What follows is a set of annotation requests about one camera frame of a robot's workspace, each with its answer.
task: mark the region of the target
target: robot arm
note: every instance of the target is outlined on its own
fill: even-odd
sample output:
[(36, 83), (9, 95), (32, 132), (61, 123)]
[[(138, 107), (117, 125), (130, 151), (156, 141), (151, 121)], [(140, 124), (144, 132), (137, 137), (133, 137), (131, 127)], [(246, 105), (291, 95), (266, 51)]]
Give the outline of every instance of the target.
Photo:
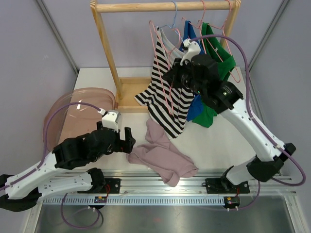
[[(221, 186), (225, 191), (242, 182), (256, 179), (266, 182), (279, 172), (287, 156), (275, 147), (259, 130), (248, 114), (246, 101), (237, 87), (218, 77), (217, 63), (206, 54), (199, 55), (200, 47), (195, 41), (184, 41), (188, 50), (183, 58), (176, 58), (171, 70), (163, 75), (173, 88), (189, 88), (216, 113), (231, 122), (245, 137), (256, 152), (256, 156), (238, 166), (230, 167), (221, 177)], [(254, 116), (266, 133), (277, 142), (277, 145), (292, 155), (295, 146), (285, 144), (276, 138), (260, 120)]]
[[(5, 195), (0, 197), (0, 208), (18, 212), (32, 208), (37, 201), (53, 195), (74, 191), (96, 193), (102, 190), (105, 179), (102, 171), (97, 168), (76, 177), (51, 178), (95, 162), (103, 154), (130, 153), (136, 141), (128, 127), (125, 127), (125, 140), (120, 140), (120, 119), (121, 115), (117, 111), (105, 112), (102, 120), (97, 122), (97, 130), (76, 138), (67, 138), (45, 157), (40, 168), (37, 163), (18, 175), (1, 175), (0, 187), (8, 187)], [(26, 179), (14, 183), (29, 172), (31, 174)]]

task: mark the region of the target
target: wooden clothes rack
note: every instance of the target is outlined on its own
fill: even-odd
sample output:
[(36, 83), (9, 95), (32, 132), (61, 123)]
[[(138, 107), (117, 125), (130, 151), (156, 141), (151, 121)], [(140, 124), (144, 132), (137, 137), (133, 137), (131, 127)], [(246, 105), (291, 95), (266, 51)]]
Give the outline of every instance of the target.
[[(225, 35), (227, 36), (231, 34), (239, 12), (241, 0), (231, 0), (230, 3), (232, 10), (224, 28)], [(178, 11), (204, 10), (204, 5), (201, 1), (177, 2), (176, 4)], [(101, 13), (175, 11), (175, 4), (173, 2), (98, 4), (97, 0), (92, 0), (90, 5), (113, 81), (116, 85), (116, 102), (118, 103), (118, 110), (122, 113), (148, 112), (147, 106), (139, 105), (134, 99), (134, 96), (147, 89), (151, 78), (118, 76)], [(205, 7), (206, 10), (229, 10), (230, 4), (227, 1), (205, 1)], [(220, 43), (225, 47), (224, 39), (221, 39)]]

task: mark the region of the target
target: wall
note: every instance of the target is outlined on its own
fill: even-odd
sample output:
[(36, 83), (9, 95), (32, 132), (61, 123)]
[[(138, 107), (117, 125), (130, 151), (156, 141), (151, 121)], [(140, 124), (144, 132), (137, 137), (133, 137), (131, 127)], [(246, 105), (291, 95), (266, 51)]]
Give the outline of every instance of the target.
[[(307, 174), (297, 191), (306, 219), (311, 216), (310, 54), (309, 0), (291, 1), (251, 70), (266, 124), (284, 142), (293, 142), (294, 158)], [(286, 162), (285, 173), (301, 180), (297, 168)]]
[[(96, 29), (89, 0), (43, 0), (78, 67), (108, 67)], [(135, 0), (99, 0), (99, 3), (141, 2)], [(248, 60), (253, 56), (282, 0), (242, 0), (232, 37), (242, 45)], [(183, 33), (181, 17), (192, 22), (201, 19), (203, 11), (178, 12), (177, 28)], [(149, 67), (153, 49), (148, 22), (162, 26), (173, 23), (174, 12), (139, 12), (102, 14), (108, 39), (118, 67)], [(221, 27), (227, 11), (207, 11), (205, 22)], [(178, 36), (169, 29), (165, 33), (173, 44)], [(237, 64), (244, 66), (239, 52), (233, 48)]]
[[(0, 32), (0, 174), (16, 174), (41, 158), (43, 118), (75, 75), (34, 0), (1, 1)], [(0, 209), (1, 232), (27, 215)]]

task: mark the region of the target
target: black and white striped shirt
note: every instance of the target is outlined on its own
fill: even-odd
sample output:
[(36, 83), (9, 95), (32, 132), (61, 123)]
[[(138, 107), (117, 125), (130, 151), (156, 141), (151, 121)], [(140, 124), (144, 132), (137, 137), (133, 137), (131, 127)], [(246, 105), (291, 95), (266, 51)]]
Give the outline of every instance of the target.
[[(164, 46), (168, 51), (171, 51), (174, 48), (174, 45), (166, 38), (162, 29), (157, 28), (157, 31), (163, 41)], [(172, 67), (175, 58), (182, 57), (183, 55), (183, 52), (179, 51), (178, 49), (174, 49), (170, 55), (170, 67)], [(159, 125), (161, 125), (171, 138), (176, 138), (184, 130), (188, 109), (194, 98), (194, 95), (188, 88), (172, 88), (172, 111), (170, 86), (167, 81), (162, 79), (165, 90), (165, 92), (163, 92), (161, 78), (159, 75), (161, 74), (162, 76), (169, 70), (168, 61), (168, 54), (162, 47), (160, 39), (157, 38), (151, 82), (145, 91), (135, 96), (135, 99), (140, 105), (147, 105), (151, 118)]]

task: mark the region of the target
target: pink cloth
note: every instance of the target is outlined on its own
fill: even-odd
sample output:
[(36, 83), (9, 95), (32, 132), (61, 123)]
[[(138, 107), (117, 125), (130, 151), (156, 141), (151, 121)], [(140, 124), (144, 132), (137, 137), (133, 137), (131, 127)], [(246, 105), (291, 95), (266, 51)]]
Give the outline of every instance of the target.
[(146, 140), (150, 144), (143, 144), (133, 149), (126, 158), (131, 164), (142, 164), (159, 173), (164, 183), (175, 187), (180, 177), (192, 177), (198, 172), (192, 159), (180, 153), (169, 141), (164, 129), (149, 119), (146, 122)]

